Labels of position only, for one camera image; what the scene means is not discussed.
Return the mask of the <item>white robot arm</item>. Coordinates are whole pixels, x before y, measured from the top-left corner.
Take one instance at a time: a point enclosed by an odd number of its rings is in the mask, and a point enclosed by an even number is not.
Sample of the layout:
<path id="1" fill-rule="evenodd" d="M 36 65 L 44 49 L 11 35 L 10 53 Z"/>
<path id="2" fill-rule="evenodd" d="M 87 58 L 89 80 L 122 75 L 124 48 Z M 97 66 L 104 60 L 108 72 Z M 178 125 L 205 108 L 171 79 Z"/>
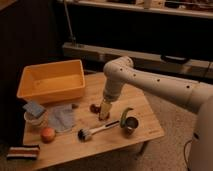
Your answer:
<path id="1" fill-rule="evenodd" d="M 188 171 L 213 171 L 213 85 L 139 71 L 128 56 L 104 65 L 106 84 L 99 117 L 105 119 L 124 84 L 152 93 L 197 115 L 188 157 Z"/>

